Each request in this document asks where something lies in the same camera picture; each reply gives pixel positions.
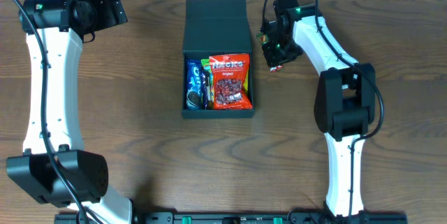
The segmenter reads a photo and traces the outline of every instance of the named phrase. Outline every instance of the box lid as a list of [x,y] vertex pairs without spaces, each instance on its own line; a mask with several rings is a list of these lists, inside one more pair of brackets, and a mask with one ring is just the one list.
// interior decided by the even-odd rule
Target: box lid
[[251,52],[245,0],[186,0],[185,52]]

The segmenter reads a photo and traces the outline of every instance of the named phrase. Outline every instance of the black box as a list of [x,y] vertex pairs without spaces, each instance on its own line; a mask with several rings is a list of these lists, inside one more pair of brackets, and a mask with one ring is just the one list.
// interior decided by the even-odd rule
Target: black box
[[[207,59],[218,54],[248,53],[248,98],[251,110],[188,110],[186,108],[187,59]],[[253,61],[245,0],[186,0],[183,39],[183,105],[185,119],[250,118],[254,115]]]

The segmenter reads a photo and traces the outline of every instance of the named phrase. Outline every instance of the small green object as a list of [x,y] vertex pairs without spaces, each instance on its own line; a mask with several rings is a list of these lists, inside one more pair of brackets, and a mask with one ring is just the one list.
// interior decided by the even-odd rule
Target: small green object
[[182,218],[182,224],[191,224],[192,218],[191,217],[183,217]]
[[282,224],[282,218],[273,218],[273,224]]

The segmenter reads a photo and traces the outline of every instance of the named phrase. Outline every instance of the wooden surface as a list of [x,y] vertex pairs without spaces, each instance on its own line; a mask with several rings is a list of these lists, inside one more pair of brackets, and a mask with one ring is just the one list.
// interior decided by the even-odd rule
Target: wooden surface
[[[318,75],[306,57],[269,73],[255,40],[263,0],[247,0],[257,112],[236,120],[180,116],[185,0],[122,2],[129,23],[98,32],[79,67],[85,149],[105,156],[110,185],[143,209],[321,207],[328,150],[313,115]],[[320,2],[344,49],[373,64],[385,99],[383,130],[362,155],[365,207],[447,222],[447,0]],[[63,209],[35,203],[6,176],[27,131],[30,63],[17,8],[0,0],[0,10],[0,223],[49,223]]]

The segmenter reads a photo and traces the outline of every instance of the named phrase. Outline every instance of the red snack bag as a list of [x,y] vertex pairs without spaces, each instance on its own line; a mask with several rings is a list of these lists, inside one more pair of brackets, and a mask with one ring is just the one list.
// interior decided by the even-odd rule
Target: red snack bag
[[249,64],[248,54],[224,54],[210,57],[215,110],[253,108],[242,90]]

